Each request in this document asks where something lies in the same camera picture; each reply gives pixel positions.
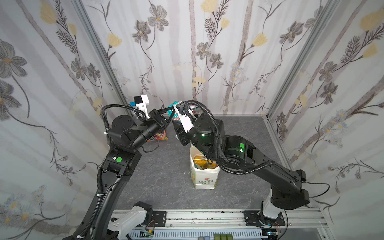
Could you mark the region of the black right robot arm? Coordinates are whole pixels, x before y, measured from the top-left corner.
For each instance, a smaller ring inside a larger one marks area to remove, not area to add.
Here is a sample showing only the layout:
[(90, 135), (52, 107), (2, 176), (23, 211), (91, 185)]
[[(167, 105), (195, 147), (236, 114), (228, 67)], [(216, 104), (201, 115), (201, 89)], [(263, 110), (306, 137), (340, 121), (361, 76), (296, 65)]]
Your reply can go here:
[(270, 183), (270, 193), (261, 205), (258, 221), (266, 225), (276, 222), (286, 210), (295, 210), (310, 202), (307, 190), (302, 187), (306, 174), (302, 170), (292, 171), (271, 160), (250, 141), (241, 136), (225, 133), (224, 123), (216, 121), (219, 130), (218, 145), (214, 145), (214, 125), (202, 114), (193, 123), (173, 120), (173, 126), (182, 145), (192, 144), (210, 161), (218, 151), (216, 164), (226, 173), (233, 175), (254, 174)]

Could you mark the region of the white printed paper bag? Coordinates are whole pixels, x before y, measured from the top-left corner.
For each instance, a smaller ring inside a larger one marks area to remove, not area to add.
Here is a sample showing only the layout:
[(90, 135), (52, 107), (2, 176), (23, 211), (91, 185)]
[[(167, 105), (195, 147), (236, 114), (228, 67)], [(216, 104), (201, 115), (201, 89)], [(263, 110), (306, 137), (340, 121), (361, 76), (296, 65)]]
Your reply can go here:
[(215, 189), (218, 182), (218, 175), (221, 169), (219, 167), (215, 169), (206, 169), (206, 170), (195, 169), (193, 159), (197, 156), (203, 156), (204, 158), (206, 158), (201, 151), (199, 151), (195, 146), (191, 145), (190, 169), (191, 169), (191, 178), (194, 183), (195, 189), (196, 190)]

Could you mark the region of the orange pink snack packet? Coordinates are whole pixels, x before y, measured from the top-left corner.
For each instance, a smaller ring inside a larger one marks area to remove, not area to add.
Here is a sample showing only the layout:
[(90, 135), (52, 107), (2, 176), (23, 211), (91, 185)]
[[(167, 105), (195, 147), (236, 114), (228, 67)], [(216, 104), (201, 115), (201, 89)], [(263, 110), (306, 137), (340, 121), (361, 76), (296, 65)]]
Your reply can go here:
[(150, 142), (150, 141), (164, 141), (164, 140), (168, 140), (166, 131), (163, 131), (161, 133), (156, 133), (153, 137), (150, 137), (148, 142)]

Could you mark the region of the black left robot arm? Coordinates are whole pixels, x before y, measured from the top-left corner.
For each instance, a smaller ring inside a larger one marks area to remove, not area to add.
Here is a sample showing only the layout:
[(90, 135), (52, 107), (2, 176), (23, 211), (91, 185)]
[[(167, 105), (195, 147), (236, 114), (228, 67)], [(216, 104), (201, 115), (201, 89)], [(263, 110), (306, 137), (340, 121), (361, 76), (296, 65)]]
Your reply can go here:
[[(132, 110), (142, 121), (137, 125), (129, 115), (116, 117), (110, 124), (105, 111), (109, 108)], [(124, 216), (113, 220), (112, 214), (122, 190), (130, 180), (142, 155), (139, 148), (157, 133), (163, 132), (172, 121), (164, 114), (172, 107), (152, 110), (149, 114), (131, 106), (106, 105), (101, 110), (110, 150), (97, 173), (97, 191), (92, 203), (75, 232), (68, 240), (121, 240), (138, 225), (149, 224), (152, 219), (152, 206), (142, 202)]]

